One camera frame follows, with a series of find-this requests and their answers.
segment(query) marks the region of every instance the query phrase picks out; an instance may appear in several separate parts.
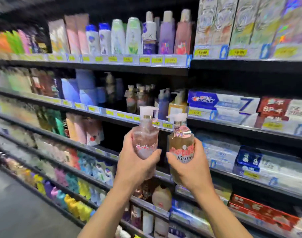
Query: hand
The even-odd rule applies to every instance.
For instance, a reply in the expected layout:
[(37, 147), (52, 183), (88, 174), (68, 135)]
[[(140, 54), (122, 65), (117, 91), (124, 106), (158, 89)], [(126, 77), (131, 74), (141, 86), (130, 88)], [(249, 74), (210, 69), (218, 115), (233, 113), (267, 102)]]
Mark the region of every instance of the hand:
[(194, 156), (191, 161), (188, 163), (182, 163), (177, 160), (175, 155), (167, 152), (168, 162), (178, 173), (183, 186), (194, 196), (197, 193), (214, 194), (215, 189), (212, 184), (212, 177), (202, 142), (197, 138), (194, 139), (194, 142)]
[(133, 149), (132, 134), (130, 130), (123, 139), (114, 184), (114, 186), (129, 187), (130, 194), (146, 179), (148, 171), (155, 167), (161, 154), (161, 149), (157, 149), (146, 160), (140, 159)]

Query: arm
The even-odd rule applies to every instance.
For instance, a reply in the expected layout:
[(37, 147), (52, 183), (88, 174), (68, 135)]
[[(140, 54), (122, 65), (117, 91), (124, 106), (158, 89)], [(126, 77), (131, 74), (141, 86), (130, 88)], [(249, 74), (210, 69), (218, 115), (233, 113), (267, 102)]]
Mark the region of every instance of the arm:
[(253, 238), (216, 194), (201, 141), (195, 138), (193, 159), (187, 164), (167, 153), (168, 162), (206, 213), (216, 238)]
[(79, 233), (78, 238), (113, 238), (131, 194), (145, 180), (148, 170), (160, 159), (157, 149), (146, 160), (140, 159), (132, 146), (132, 131), (125, 135), (119, 154), (113, 188), (104, 202)]

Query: supermarket aisle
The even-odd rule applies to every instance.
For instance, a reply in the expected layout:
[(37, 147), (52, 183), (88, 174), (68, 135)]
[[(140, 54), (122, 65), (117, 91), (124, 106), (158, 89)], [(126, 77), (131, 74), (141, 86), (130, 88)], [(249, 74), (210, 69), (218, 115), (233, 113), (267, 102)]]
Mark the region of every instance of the supermarket aisle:
[(0, 171), (0, 238), (76, 238), (80, 230)]

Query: lux bottle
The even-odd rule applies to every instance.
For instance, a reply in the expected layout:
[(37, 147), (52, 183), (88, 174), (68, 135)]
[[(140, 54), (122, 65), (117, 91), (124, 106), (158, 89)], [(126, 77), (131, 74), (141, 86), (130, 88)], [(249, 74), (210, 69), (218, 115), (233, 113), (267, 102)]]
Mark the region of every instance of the lux bottle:
[[(133, 128), (133, 148), (139, 158), (147, 159), (158, 147), (159, 130), (152, 126), (152, 122), (157, 121), (159, 109), (149, 106), (140, 107), (140, 125)], [(150, 169), (147, 180), (151, 179), (155, 173), (155, 166)]]
[[(186, 126), (187, 114), (173, 114), (167, 118), (174, 121), (173, 133), (168, 136), (169, 152), (174, 154), (182, 163), (188, 163), (194, 155), (194, 135)], [(174, 182), (182, 185), (177, 172), (171, 167), (170, 173)]]

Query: floor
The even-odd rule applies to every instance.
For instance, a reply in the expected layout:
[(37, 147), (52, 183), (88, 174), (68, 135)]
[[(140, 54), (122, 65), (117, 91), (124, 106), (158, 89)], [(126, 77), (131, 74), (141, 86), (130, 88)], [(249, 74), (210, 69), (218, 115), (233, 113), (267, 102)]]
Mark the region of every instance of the floor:
[(0, 170), (0, 238), (76, 238), (80, 230)]

